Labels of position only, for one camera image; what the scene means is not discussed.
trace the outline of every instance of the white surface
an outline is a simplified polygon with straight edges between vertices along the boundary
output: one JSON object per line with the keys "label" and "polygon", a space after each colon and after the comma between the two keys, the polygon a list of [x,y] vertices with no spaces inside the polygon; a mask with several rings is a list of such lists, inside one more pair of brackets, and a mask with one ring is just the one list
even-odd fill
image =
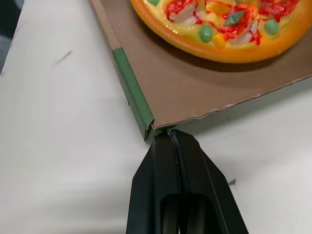
{"label": "white surface", "polygon": [[[312,79],[183,127],[250,234],[311,233],[311,103]],[[0,77],[0,233],[125,233],[148,148],[87,0],[27,0]]]}

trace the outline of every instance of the pizza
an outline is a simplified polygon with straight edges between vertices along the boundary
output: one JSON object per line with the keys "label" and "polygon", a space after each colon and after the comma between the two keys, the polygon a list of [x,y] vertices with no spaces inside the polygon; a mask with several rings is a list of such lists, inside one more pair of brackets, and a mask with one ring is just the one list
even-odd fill
{"label": "pizza", "polygon": [[131,0],[172,45],[204,59],[245,63],[280,55],[312,24],[312,0]]}

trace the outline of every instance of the cardboard box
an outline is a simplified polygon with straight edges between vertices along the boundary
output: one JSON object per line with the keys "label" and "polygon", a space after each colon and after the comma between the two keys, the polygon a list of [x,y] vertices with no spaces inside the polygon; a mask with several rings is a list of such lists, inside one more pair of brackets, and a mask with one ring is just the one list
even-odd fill
{"label": "cardboard box", "polygon": [[90,0],[147,140],[162,128],[203,118],[312,76],[312,30],[282,55],[256,63],[197,58],[165,42],[129,0]]}

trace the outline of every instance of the red sauce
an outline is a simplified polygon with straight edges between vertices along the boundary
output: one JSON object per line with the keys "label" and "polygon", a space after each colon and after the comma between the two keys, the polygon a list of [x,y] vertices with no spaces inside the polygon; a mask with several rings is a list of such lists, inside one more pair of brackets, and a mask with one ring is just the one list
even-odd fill
{"label": "red sauce", "polygon": [[260,0],[259,14],[280,22],[281,17],[289,15],[298,2],[299,0]]}
{"label": "red sauce", "polygon": [[260,45],[262,35],[260,34],[259,30],[257,30],[256,35],[254,35],[252,30],[249,30],[249,33],[252,35],[252,38],[250,39],[249,42],[251,43],[255,41],[256,45]]}
{"label": "red sauce", "polygon": [[199,16],[196,14],[196,11],[193,12],[193,16],[197,19],[196,24],[203,24],[204,21],[202,21]]}
{"label": "red sauce", "polygon": [[254,11],[255,8],[253,6],[245,5],[245,4],[236,4],[230,11],[229,15],[233,14],[235,12],[239,11],[245,11],[242,18],[239,20],[238,23],[223,27],[222,29],[219,29],[220,33],[223,33],[224,39],[229,40],[236,38],[238,35],[243,33],[246,29],[246,27],[252,23],[254,20]]}

